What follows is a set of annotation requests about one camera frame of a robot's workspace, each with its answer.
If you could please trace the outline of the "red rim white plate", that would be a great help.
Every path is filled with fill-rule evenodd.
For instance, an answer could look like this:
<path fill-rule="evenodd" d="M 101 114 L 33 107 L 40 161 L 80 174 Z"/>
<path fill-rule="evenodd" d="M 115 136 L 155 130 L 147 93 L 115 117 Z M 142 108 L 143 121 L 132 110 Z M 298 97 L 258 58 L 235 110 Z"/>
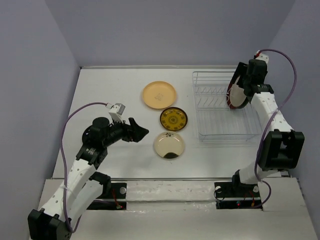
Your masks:
<path fill-rule="evenodd" d="M 232 79 L 227 88 L 226 103 L 231 110 L 242 109 L 248 104 L 244 89 L 237 85 L 240 78 L 241 76 L 239 75 Z"/>

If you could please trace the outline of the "yellow patterned black-rim plate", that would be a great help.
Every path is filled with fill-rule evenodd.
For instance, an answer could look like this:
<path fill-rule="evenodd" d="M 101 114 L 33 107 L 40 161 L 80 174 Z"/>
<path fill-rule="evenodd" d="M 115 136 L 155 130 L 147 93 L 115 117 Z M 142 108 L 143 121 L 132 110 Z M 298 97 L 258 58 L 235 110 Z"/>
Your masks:
<path fill-rule="evenodd" d="M 166 130 L 177 132 L 187 126 L 188 116 L 179 107 L 168 107 L 160 114 L 159 121 Z"/>

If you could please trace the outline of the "orange round plate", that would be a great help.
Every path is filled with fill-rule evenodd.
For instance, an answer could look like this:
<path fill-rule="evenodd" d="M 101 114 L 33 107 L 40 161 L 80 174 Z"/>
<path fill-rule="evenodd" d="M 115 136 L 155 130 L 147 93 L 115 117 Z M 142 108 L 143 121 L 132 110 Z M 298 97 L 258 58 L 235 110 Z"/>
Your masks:
<path fill-rule="evenodd" d="M 146 85 L 142 91 L 144 103 L 156 110 L 170 107 L 177 99 L 175 88 L 165 81 L 153 81 Z"/>

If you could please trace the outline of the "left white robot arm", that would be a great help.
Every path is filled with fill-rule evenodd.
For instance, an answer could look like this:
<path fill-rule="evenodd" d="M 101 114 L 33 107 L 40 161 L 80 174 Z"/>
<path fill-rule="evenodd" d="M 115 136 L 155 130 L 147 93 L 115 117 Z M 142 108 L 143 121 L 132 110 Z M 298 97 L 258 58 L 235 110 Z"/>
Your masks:
<path fill-rule="evenodd" d="M 111 178 L 98 172 L 108 154 L 108 147 L 119 140 L 140 142 L 149 130 L 134 118 L 129 123 L 110 123 L 106 117 L 95 118 L 82 136 L 82 147 L 52 197 L 28 215 L 32 240 L 68 240 L 77 230 L 82 214 L 97 198 L 110 194 Z"/>

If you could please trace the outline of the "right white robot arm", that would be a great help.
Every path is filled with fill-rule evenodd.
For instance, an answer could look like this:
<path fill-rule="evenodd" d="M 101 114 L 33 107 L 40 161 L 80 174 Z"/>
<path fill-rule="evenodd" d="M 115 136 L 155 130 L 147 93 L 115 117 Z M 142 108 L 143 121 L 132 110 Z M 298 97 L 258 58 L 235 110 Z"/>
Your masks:
<path fill-rule="evenodd" d="M 285 120 L 276 103 L 273 88 L 264 83 L 267 73 L 267 62 L 264 60 L 239 62 L 227 88 L 228 107 L 237 110 L 251 105 L 264 127 L 256 160 L 237 170 L 232 177 L 230 190 L 235 196 L 242 196 L 249 186 L 271 174 L 294 169 L 305 141 L 304 134 L 295 131 Z"/>

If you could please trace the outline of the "cream plate black mark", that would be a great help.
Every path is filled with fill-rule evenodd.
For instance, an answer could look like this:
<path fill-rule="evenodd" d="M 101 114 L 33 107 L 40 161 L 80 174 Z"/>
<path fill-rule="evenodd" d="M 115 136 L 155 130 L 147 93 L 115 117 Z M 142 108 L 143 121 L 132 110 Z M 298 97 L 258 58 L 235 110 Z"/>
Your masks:
<path fill-rule="evenodd" d="M 185 150 L 185 141 L 174 131 L 160 133 L 153 142 L 153 148 L 158 156 L 172 160 L 178 158 Z"/>

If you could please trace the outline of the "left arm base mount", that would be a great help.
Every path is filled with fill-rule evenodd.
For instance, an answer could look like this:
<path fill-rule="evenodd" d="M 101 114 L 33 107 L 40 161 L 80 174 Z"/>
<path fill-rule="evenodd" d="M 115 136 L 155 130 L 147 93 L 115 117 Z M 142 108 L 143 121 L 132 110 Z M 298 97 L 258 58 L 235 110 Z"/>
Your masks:
<path fill-rule="evenodd" d="M 102 194 L 87 208 L 92 211 L 124 211 L 127 209 L 127 183 L 112 182 L 110 189 L 104 188 Z"/>

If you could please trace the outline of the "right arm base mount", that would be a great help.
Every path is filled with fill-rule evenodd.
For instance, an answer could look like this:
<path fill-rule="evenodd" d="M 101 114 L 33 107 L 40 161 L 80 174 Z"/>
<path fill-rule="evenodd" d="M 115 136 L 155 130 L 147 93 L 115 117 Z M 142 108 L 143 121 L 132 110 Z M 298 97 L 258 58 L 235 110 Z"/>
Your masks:
<path fill-rule="evenodd" d="M 213 196 L 218 210 L 252 209 L 262 203 L 257 185 L 235 187 L 230 181 L 215 182 Z"/>

